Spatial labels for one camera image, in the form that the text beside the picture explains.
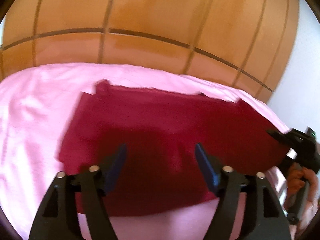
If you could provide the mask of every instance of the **white wall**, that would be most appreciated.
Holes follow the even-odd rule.
[[[2,20],[2,22],[0,23],[0,46],[2,45],[2,41],[3,41],[4,21],[5,21],[5,17]]]
[[[305,0],[299,5],[296,40],[268,106],[288,127],[315,130],[320,141],[320,24]]]

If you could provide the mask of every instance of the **pink bedsheet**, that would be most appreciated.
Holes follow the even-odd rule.
[[[249,103],[280,131],[288,127],[262,102],[242,90],[187,75],[131,65],[51,64],[15,73],[0,83],[0,205],[17,232],[28,239],[33,218],[47,187],[62,164],[55,157],[81,92],[93,93],[96,81],[108,79],[127,87],[148,87]],[[277,190],[284,178],[269,173]],[[120,240],[202,239],[218,199],[143,217],[116,217],[111,222]],[[245,195],[238,205],[237,238]],[[85,216],[78,215],[85,239]]]

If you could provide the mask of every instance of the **black clamp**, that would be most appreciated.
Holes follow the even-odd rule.
[[[320,155],[318,154],[316,147],[316,133],[311,128],[308,127],[306,133],[296,129],[291,129],[285,134],[273,130],[267,132],[274,139],[289,146],[297,153],[294,160],[289,156],[286,156],[278,165],[279,170],[285,178],[287,178],[288,170],[293,163],[298,163],[299,168],[303,166],[313,170],[315,174],[318,173],[320,170]],[[287,219],[291,225],[297,225],[299,223],[307,203],[310,184],[305,178],[302,178],[301,180],[305,182],[305,185],[295,196],[293,196],[294,201],[287,210]]]
[[[241,192],[247,197],[238,239],[291,239],[278,198],[262,172],[257,176],[239,174],[207,155],[201,144],[196,145],[195,156],[209,190],[220,198],[204,240],[229,240]],[[58,172],[37,211],[29,240],[83,239],[74,196],[79,191],[92,240],[117,240],[101,197],[113,190],[125,158],[122,145],[115,155],[84,173],[67,176]]]

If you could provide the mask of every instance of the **wooden panel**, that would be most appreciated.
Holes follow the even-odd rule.
[[[292,51],[297,33],[299,18],[299,0],[289,0],[288,19],[278,53],[269,70],[264,84],[274,90],[280,81]]]
[[[32,41],[20,43],[3,51],[4,78],[30,67],[33,67]]]
[[[194,54],[187,72],[188,75],[228,86],[233,83],[237,73],[236,69],[199,53]]]
[[[68,33],[37,39],[36,65],[66,62],[97,63],[100,33]]]
[[[269,101],[270,97],[272,96],[272,92],[262,86],[260,89],[261,91],[256,98],[266,104]]]
[[[189,50],[143,37],[107,34],[102,63],[130,64],[182,74]]]
[[[109,27],[192,44],[208,0],[114,0]]]
[[[0,49],[0,82],[3,80],[3,69],[2,69],[2,50]]]
[[[39,0],[15,0],[6,15],[3,47],[33,35]]]
[[[213,0],[198,48],[240,66],[252,44],[264,0]]]
[[[280,43],[288,0],[267,0],[261,26],[244,70],[263,81]]]
[[[109,0],[42,0],[37,33],[101,28]]]
[[[261,85],[255,82],[253,79],[241,73],[236,82],[235,88],[241,89],[255,97],[257,92],[259,91],[260,86]]]

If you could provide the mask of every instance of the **hand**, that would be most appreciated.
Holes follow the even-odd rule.
[[[318,177],[314,173],[313,170],[307,169],[305,167],[302,168],[301,171],[296,169],[296,163],[294,163],[289,171],[289,175],[287,178],[287,197],[284,202],[284,208],[287,210],[290,206],[290,199],[292,195],[297,194],[297,192],[304,186],[305,182],[301,180],[302,177],[307,179],[310,183],[310,190],[307,198],[307,204],[305,211],[303,212],[302,218],[299,224],[296,227],[290,226],[290,232],[293,235],[300,236],[301,233],[307,228],[310,221],[313,219],[314,215],[317,212],[317,191],[318,191]]]

